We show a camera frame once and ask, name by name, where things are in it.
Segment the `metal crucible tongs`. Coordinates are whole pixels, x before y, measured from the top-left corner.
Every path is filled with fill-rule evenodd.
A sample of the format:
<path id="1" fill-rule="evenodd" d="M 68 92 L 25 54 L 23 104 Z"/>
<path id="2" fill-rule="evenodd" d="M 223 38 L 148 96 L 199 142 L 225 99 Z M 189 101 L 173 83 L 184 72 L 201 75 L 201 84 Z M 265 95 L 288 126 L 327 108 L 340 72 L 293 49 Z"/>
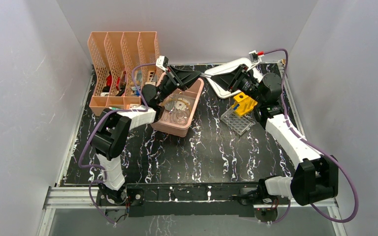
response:
<path id="1" fill-rule="evenodd" d="M 185 93 L 183 91 L 179 92 L 177 95 L 176 101 L 186 102 L 184 95 Z"/>

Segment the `yellow test tube rack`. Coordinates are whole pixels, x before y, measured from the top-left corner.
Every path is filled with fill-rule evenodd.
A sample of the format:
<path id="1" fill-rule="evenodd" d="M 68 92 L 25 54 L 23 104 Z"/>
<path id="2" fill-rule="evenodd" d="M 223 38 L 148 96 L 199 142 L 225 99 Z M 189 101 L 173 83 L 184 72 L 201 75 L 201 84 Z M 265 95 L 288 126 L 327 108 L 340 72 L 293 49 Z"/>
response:
<path id="1" fill-rule="evenodd" d="M 248 114 L 257 105 L 257 102 L 254 99 L 247 96 L 243 92 L 235 95 L 233 97 L 233 100 L 234 100 L 234 104 L 232 105 L 232 108 L 235 104 L 240 104 L 240 106 L 236 110 L 234 110 L 234 112 L 239 116 L 244 116 Z"/>

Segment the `clear glass flask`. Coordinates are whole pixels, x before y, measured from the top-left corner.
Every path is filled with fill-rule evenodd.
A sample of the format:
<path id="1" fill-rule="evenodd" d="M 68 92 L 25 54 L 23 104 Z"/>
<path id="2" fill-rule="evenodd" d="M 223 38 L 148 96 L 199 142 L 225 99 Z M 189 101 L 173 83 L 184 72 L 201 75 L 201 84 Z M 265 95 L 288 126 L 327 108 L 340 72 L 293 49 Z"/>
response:
<path id="1" fill-rule="evenodd" d="M 177 125 L 186 125 L 188 123 L 190 113 L 188 111 L 177 110 L 172 113 L 172 122 Z"/>

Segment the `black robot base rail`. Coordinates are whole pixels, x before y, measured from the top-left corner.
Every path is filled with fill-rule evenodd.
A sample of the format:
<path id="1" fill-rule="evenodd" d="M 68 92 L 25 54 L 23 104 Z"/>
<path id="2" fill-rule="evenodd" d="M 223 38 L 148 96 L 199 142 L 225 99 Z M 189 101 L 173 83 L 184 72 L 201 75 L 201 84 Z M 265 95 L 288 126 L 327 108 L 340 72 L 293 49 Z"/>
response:
<path id="1" fill-rule="evenodd" d="M 124 207 L 129 217 L 156 215 L 237 215 L 275 218 L 287 203 L 281 197 L 262 197 L 252 183 L 149 183 L 126 184 L 110 190 L 99 184 L 96 205 L 106 209 Z"/>

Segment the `pink plastic bin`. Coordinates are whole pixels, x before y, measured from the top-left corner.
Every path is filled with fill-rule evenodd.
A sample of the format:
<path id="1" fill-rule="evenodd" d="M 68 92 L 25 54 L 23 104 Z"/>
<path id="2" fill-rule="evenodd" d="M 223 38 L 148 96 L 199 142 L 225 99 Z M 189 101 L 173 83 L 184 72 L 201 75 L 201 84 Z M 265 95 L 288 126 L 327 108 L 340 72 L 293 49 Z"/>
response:
<path id="1" fill-rule="evenodd" d="M 189 89 L 183 91 L 185 93 L 184 97 L 186 102 L 176 101 L 177 95 L 181 90 L 177 89 L 172 92 L 172 94 L 161 103 L 165 111 L 158 122 L 151 124 L 153 130 L 178 137 L 185 137 L 193 121 L 203 88 L 204 82 L 201 78 L 198 78 Z M 177 125 L 172 122 L 172 113 L 177 110 L 188 111 L 190 113 L 186 125 Z"/>

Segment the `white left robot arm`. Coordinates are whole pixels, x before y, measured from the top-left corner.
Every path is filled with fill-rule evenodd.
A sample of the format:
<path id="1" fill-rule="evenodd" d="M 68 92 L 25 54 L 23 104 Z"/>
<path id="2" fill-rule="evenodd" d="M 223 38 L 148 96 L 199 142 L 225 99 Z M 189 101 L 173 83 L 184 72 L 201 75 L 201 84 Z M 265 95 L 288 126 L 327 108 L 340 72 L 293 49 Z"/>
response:
<path id="1" fill-rule="evenodd" d="M 130 130 L 151 123 L 158 122 L 165 108 L 161 103 L 175 90 L 189 89 L 201 76 L 200 71 L 185 71 L 168 65 L 168 58 L 160 56 L 156 67 L 165 75 L 155 86 L 143 85 L 139 89 L 143 104 L 128 110 L 105 109 L 88 140 L 95 148 L 100 164 L 97 166 L 103 172 L 103 184 L 109 190 L 108 198 L 116 205 L 123 204 L 127 199 L 127 191 L 122 188 L 125 177 L 120 162 L 128 133 Z"/>

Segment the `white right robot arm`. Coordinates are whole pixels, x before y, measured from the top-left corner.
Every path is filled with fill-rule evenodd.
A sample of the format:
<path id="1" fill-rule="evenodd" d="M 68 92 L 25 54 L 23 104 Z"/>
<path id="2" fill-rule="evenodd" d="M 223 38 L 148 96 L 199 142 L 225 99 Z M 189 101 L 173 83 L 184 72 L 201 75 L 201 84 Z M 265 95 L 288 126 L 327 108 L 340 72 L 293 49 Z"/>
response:
<path id="1" fill-rule="evenodd" d="M 292 177 L 260 179 L 256 190 L 233 199 L 255 197 L 269 204 L 280 196 L 305 206 L 336 197 L 339 168 L 332 156 L 310 147 L 291 124 L 283 96 L 285 76 L 267 73 L 259 81 L 251 69 L 241 64 L 230 72 L 212 75 L 211 80 L 226 91 L 240 90 L 257 102 L 253 109 L 255 118 L 282 146 L 296 170 Z"/>

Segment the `white container lid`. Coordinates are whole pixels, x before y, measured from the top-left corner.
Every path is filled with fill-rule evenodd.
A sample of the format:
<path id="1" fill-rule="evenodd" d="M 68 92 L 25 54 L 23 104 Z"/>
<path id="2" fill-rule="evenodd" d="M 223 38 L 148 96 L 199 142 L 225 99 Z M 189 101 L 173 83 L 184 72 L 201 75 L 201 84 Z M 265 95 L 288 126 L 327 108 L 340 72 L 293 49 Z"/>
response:
<path id="1" fill-rule="evenodd" d="M 253 68 L 253 65 L 256 66 L 259 62 L 251 62 L 248 58 L 240 58 L 212 69 L 208 69 L 203 75 L 206 77 L 217 97 L 226 99 L 242 92 L 241 90 L 236 90 L 231 85 L 231 79 L 233 79 L 237 72 L 240 71 L 241 65 L 250 69 L 249 72 L 258 82 L 262 80 L 263 75 L 258 69 Z"/>

